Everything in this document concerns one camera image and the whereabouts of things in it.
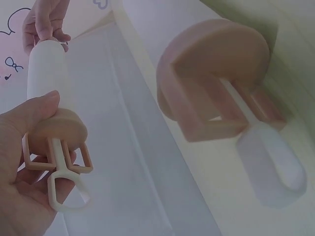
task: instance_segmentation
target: doodle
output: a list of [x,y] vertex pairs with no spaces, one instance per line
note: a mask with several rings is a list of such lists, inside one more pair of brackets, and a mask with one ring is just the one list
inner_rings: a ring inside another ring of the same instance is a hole
[[99,7],[99,9],[104,10],[108,6],[108,0],[93,0],[93,3]]
[[7,29],[0,30],[1,81],[14,78],[15,73],[21,73],[28,65],[29,58],[23,49],[22,25],[29,11],[26,7],[14,11],[8,18]]
[[9,76],[5,76],[4,79],[5,79],[5,80],[10,79],[11,75],[12,75],[12,74],[10,74]]
[[5,31],[0,31],[0,33],[5,33],[6,35],[9,35],[9,36],[10,36],[12,33],[15,33],[15,31],[12,30],[12,28],[10,27],[10,20],[11,20],[11,18],[12,18],[16,13],[18,13],[19,11],[23,11],[23,10],[28,10],[28,11],[30,11],[31,9],[29,9],[29,8],[27,8],[27,7],[24,7],[24,8],[20,8],[20,9],[16,10],[15,12],[13,12],[13,13],[10,15],[10,17],[9,17],[9,19],[8,19],[8,22],[7,22],[7,26],[8,26],[9,33],[8,33],[8,32],[5,32]]
[[15,64],[12,57],[8,57],[7,59],[5,59],[4,63],[9,67],[13,67],[16,72],[19,72],[19,69],[24,69],[22,66]]

